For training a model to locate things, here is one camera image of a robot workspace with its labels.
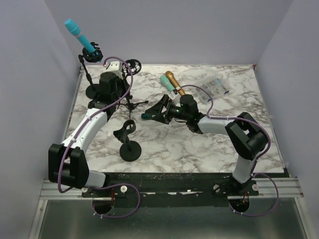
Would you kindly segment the black tripod microphone stand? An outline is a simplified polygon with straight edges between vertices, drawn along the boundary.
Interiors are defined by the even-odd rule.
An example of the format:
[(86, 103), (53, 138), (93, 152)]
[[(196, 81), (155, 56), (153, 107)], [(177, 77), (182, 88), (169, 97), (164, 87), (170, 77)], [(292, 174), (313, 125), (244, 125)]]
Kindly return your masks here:
[[(142, 64), (137, 59), (129, 59), (126, 60), (126, 63), (128, 64), (128, 67), (126, 65), (122, 66), (122, 76), (123, 76), (123, 86), (125, 87), (125, 91), (128, 89), (129, 83), (127, 81), (127, 78), (130, 76), (129, 68), (131, 69), (131, 72), (133, 75), (136, 75), (139, 73), (142, 69)], [(119, 106), (125, 106), (129, 110), (129, 119), (131, 119), (131, 113), (132, 111), (141, 104), (148, 104), (148, 101), (138, 102), (138, 103), (132, 103), (131, 100), (133, 99), (133, 96), (131, 93), (128, 93), (125, 97), (126, 103), (119, 103)]]

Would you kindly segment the mint green microphone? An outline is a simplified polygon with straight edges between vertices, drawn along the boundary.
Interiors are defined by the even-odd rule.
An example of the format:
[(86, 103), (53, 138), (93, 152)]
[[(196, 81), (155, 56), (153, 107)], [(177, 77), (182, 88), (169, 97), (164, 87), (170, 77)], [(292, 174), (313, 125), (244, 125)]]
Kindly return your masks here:
[(169, 79), (165, 76), (165, 75), (162, 75), (160, 76), (160, 82), (161, 84), (167, 88), (167, 90), (170, 92), (170, 93), (176, 93), (175, 92), (175, 87), (171, 84), (171, 82), (169, 81)]

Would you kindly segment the gold microphone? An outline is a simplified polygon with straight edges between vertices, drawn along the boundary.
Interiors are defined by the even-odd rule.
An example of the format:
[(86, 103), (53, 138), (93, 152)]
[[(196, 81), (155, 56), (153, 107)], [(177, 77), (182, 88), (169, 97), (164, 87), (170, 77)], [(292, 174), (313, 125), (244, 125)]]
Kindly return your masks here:
[(181, 96), (185, 95), (185, 91), (181, 88), (180, 84), (177, 82), (174, 74), (171, 71), (166, 71), (165, 76), (168, 78), (170, 83), (175, 87), (175, 89)]

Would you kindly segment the blue microphone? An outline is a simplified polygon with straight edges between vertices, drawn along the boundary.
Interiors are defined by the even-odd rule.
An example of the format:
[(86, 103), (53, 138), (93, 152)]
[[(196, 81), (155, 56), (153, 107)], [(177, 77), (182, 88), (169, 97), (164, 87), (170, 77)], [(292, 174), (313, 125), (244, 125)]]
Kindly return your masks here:
[(77, 38), (77, 40), (82, 44), (82, 46), (87, 50), (87, 52), (94, 56), (100, 58), (97, 60), (97, 62), (100, 62), (103, 58), (101, 53), (97, 52), (97, 49), (89, 42), (87, 37), (82, 33), (80, 27), (77, 25), (77, 23), (72, 19), (67, 19), (64, 22), (65, 27), (67, 30)]

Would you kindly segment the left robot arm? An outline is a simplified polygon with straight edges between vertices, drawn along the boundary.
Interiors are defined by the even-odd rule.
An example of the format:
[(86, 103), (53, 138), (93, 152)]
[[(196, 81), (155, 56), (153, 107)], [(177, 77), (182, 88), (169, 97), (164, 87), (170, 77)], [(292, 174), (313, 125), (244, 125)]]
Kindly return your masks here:
[(81, 123), (61, 144), (52, 144), (48, 151), (48, 176), (57, 183), (58, 191), (66, 193), (72, 188), (93, 187), (98, 196), (110, 193), (111, 185), (104, 173), (90, 170), (85, 153), (97, 132), (108, 122), (116, 105), (132, 88), (126, 78), (113, 72), (101, 75), (98, 90)]

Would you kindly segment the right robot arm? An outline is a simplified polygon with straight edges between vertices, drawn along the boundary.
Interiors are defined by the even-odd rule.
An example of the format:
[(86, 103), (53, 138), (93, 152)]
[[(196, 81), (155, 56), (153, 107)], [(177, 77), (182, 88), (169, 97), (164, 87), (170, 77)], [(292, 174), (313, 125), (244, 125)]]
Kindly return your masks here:
[(168, 95), (145, 111), (152, 120), (169, 124), (172, 119), (185, 121), (188, 129), (197, 134), (221, 134), (229, 136), (238, 158), (229, 183), (230, 191), (241, 195), (247, 190), (247, 183), (258, 159), (269, 150), (271, 140), (267, 131), (252, 116), (243, 112), (237, 117), (211, 117), (199, 111), (192, 95), (183, 95), (180, 106), (173, 104)]

